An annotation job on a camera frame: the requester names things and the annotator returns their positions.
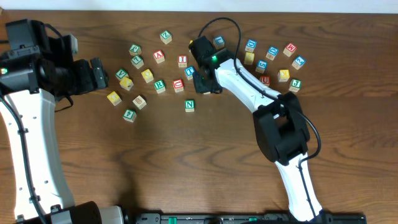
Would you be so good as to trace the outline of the red U block moved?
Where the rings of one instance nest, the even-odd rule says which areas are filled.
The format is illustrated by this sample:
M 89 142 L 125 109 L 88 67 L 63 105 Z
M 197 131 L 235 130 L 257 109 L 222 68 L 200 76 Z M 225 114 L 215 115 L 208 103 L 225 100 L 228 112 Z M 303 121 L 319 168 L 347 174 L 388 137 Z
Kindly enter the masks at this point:
M 184 84 L 182 79 L 174 80 L 173 81 L 173 88 L 176 93 L 184 91 Z

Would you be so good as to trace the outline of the green N block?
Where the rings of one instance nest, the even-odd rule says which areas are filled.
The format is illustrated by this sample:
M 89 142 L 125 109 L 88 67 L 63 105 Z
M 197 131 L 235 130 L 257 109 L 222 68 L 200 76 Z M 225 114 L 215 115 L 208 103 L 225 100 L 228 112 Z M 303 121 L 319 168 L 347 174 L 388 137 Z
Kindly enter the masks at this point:
M 186 112 L 194 112 L 195 111 L 195 101 L 194 100 L 185 100 L 185 111 Z

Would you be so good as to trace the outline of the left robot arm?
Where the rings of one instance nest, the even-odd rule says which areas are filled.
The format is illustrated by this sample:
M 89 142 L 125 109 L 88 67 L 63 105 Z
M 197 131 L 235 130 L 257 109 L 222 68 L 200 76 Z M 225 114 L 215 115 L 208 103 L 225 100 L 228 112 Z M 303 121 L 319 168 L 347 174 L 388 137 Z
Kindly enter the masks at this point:
M 1 116 L 16 180 L 16 223 L 123 223 L 117 205 L 75 203 L 65 180 L 55 133 L 56 103 L 101 90 L 109 78 L 101 60 L 75 60 L 73 35 L 47 35 L 49 24 L 6 24 L 10 50 L 1 55 Z

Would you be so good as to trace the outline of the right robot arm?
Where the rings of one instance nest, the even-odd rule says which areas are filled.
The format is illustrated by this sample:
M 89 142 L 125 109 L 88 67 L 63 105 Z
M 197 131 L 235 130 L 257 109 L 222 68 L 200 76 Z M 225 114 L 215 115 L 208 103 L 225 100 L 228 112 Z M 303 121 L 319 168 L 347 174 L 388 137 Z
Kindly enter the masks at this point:
M 256 141 L 265 157 L 274 163 L 282 177 L 289 211 L 300 222 L 319 216 L 322 206 L 313 189 L 307 143 L 313 123 L 302 113 L 293 93 L 281 94 L 245 69 L 235 54 L 217 50 L 205 37 L 188 46 L 198 64 L 193 80 L 197 93 L 229 90 L 252 113 Z

